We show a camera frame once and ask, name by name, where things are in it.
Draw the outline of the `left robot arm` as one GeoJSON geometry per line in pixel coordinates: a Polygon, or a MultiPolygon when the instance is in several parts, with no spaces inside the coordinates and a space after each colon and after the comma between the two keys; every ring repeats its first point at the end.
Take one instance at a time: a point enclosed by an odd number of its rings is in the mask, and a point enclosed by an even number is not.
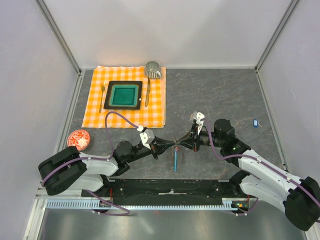
{"type": "Polygon", "coordinates": [[[86,154],[70,146],[39,164],[41,186],[49,196],[66,190],[90,190],[104,197],[110,191],[105,178],[122,175],[130,169],[129,163],[146,156],[151,155],[157,160],[159,155],[174,144],[174,141],[159,137],[154,137],[148,146],[143,145],[143,142],[132,145],[124,140],[108,156],[86,154]]]}

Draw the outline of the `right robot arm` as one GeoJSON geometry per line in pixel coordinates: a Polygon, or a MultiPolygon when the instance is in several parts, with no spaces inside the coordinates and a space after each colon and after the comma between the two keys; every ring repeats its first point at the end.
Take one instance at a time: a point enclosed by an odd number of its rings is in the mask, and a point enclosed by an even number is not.
{"type": "Polygon", "coordinates": [[[314,223],[319,223],[318,182],[309,176],[293,175],[264,159],[236,137],[229,120],[216,120],[213,131],[204,117],[194,120],[191,130],[177,144],[195,152],[201,146],[210,146],[217,158],[240,168],[239,179],[229,184],[233,196],[246,194],[269,203],[302,231],[308,231],[314,223]]]}

